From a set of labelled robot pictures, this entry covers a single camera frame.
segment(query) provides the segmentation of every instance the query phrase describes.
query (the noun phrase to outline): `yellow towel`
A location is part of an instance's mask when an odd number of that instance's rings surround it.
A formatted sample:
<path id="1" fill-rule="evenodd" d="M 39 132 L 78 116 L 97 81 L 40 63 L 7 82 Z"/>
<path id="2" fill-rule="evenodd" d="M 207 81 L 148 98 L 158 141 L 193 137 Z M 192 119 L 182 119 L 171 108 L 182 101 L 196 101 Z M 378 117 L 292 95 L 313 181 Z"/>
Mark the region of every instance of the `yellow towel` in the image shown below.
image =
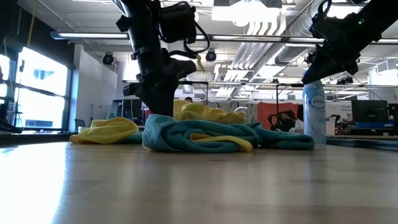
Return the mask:
<path id="1" fill-rule="evenodd" d="M 241 146 L 243 151 L 251 152 L 253 150 L 253 145 L 246 140 L 237 138 L 235 136 L 209 136 L 207 134 L 192 133 L 190 135 L 191 140 L 195 142 L 215 142 L 215 141 L 229 141 L 235 142 L 237 145 Z"/>
<path id="2" fill-rule="evenodd" d="M 112 144 L 138 131 L 137 125 L 126 118 L 94 120 L 90 128 L 70 136 L 72 143 Z"/>
<path id="3" fill-rule="evenodd" d="M 212 121 L 220 124 L 244 124 L 245 115 L 243 112 L 239 113 L 226 113 L 221 109 L 214 109 L 205 106 L 203 103 L 187 103 L 181 106 L 181 103 L 174 104 L 174 117 L 177 121 L 185 121 L 188 119 L 197 119 L 202 121 Z"/>

